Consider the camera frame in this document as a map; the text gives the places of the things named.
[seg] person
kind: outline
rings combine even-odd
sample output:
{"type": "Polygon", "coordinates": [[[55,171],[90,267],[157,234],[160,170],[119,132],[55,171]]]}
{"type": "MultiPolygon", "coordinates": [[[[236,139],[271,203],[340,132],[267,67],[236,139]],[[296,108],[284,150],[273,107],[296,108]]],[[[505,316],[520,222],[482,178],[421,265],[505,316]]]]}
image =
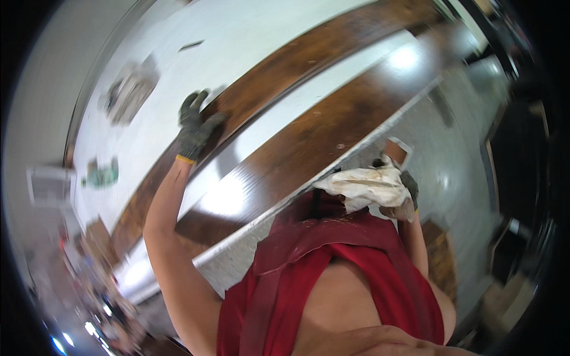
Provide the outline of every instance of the person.
{"type": "Polygon", "coordinates": [[[172,323],[204,355],[460,355],[443,346],[455,328],[451,300],[428,278],[419,217],[398,222],[339,197],[309,192],[277,215],[241,282],[222,300],[174,231],[193,164],[225,116],[203,124],[207,92],[180,108],[179,155],[146,217],[143,236],[172,323]]]}

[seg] hand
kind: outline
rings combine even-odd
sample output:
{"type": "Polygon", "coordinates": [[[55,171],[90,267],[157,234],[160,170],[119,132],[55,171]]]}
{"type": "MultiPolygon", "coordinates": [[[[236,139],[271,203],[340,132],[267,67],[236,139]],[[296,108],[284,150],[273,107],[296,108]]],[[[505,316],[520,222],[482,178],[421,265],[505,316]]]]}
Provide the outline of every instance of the hand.
{"type": "Polygon", "coordinates": [[[192,93],[184,100],[182,106],[180,106],[179,124],[182,128],[176,138],[180,144],[178,154],[191,161],[191,163],[194,163],[198,159],[198,155],[204,146],[206,146],[212,131],[227,119],[225,114],[216,113],[210,116],[206,122],[202,123],[200,119],[200,106],[207,96],[208,92],[206,91],[202,91],[200,94],[192,93]]]}
{"type": "Polygon", "coordinates": [[[414,211],[418,210],[418,194],[420,193],[418,183],[416,183],[414,178],[412,178],[412,175],[407,170],[402,172],[400,179],[402,180],[402,184],[410,191],[412,201],[414,202],[414,211]]]}

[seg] wooden board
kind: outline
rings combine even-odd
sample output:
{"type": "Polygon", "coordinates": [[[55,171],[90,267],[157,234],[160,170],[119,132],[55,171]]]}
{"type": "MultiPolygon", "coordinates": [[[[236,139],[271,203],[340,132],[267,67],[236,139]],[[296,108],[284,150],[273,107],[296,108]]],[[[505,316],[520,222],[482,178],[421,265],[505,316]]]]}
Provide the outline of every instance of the wooden board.
{"type": "Polygon", "coordinates": [[[429,279],[457,307],[457,274],[449,234],[431,220],[422,224],[422,232],[427,248],[429,279]]]}
{"type": "Polygon", "coordinates": [[[218,243],[288,197],[476,44],[462,24],[437,26],[418,40],[306,111],[225,176],[220,186],[232,188],[227,194],[207,194],[178,222],[177,232],[192,242],[187,246],[218,243]]]}
{"type": "MultiPolygon", "coordinates": [[[[232,135],[286,94],[339,60],[397,31],[420,32],[426,28],[425,24],[440,20],[431,0],[376,2],[340,15],[297,37],[249,70],[204,109],[204,117],[221,111],[230,118],[202,152],[198,164],[204,163],[211,153],[224,147],[232,135]]],[[[142,235],[150,202],[177,151],[173,142],[127,204],[112,234],[119,256],[127,253],[142,235]]]]}

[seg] red shirt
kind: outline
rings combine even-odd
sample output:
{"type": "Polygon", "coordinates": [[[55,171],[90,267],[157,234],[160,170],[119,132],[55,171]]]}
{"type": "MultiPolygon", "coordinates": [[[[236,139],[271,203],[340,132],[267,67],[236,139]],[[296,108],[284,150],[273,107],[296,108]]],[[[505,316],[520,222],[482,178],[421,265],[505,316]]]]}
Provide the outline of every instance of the red shirt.
{"type": "Polygon", "coordinates": [[[332,257],[364,272],[382,324],[443,345],[437,301],[405,255],[394,225],[360,211],[272,228],[243,280],[226,292],[217,354],[235,356],[241,349],[248,356],[289,356],[308,295],[332,257]]]}

